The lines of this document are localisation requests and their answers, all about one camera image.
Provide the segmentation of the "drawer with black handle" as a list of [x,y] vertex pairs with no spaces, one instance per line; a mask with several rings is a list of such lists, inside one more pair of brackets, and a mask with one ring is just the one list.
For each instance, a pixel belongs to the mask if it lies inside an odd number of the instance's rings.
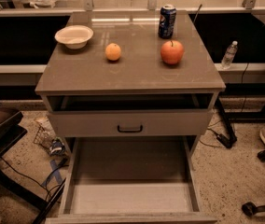
[[49,113],[60,137],[172,136],[204,134],[211,111],[63,111]]

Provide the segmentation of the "grey drawer cabinet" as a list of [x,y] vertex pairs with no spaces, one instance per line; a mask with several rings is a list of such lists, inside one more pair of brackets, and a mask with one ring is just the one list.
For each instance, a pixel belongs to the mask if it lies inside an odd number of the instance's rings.
[[[71,25],[86,25],[93,38],[85,48],[57,45],[36,93],[49,113],[63,111],[211,111],[225,84],[189,15],[178,13],[174,39],[186,53],[170,66],[160,57],[157,11],[75,12]],[[117,61],[105,48],[121,48]],[[172,135],[194,149],[201,135]]]

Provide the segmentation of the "open bottom drawer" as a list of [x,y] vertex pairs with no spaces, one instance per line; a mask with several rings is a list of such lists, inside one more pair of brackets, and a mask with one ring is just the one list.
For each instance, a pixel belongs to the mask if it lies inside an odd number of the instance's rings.
[[215,224],[179,137],[80,138],[59,213],[45,224]]

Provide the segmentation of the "small orange fruit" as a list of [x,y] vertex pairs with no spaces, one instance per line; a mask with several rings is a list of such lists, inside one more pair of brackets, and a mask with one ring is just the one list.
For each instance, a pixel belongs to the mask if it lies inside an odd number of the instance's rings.
[[121,48],[116,43],[110,43],[105,48],[105,57],[109,61],[117,61],[121,56]]

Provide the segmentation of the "red apple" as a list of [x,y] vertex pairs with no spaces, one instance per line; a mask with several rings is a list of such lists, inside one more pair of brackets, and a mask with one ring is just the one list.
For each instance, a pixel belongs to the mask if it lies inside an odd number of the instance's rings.
[[165,42],[160,48],[161,59],[169,65],[178,64],[184,52],[184,46],[179,41],[175,40]]

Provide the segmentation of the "blue soda can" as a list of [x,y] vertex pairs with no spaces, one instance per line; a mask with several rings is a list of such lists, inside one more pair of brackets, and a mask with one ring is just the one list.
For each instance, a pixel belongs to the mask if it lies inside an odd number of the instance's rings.
[[158,35],[160,38],[171,38],[174,32],[176,8],[173,5],[165,5],[160,9],[160,22]]

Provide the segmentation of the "white paper bowl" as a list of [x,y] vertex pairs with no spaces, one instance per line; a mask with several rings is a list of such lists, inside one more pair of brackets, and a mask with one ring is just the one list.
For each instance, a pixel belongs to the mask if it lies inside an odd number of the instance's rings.
[[82,49],[93,37],[93,30],[84,25],[71,25],[62,28],[55,34],[58,43],[69,49]]

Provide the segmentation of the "clear plastic water bottle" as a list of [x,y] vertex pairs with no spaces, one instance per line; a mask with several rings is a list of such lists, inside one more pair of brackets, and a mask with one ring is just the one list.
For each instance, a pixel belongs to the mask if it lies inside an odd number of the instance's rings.
[[226,52],[222,58],[221,61],[221,67],[223,69],[229,69],[233,59],[236,55],[236,52],[238,50],[238,42],[237,41],[233,41],[226,49]]

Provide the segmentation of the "black office chair left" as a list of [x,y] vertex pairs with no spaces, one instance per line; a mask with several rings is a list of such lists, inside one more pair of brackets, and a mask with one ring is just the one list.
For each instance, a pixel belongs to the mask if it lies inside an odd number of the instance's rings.
[[[27,131],[19,125],[22,117],[23,114],[18,109],[0,106],[0,159],[27,134]],[[47,189],[48,200],[35,195],[30,190],[10,179],[1,170],[0,185],[24,199],[30,205],[36,207],[39,210],[39,214],[32,224],[41,224],[52,206],[63,194],[64,181],[58,186],[54,193],[50,193]]]

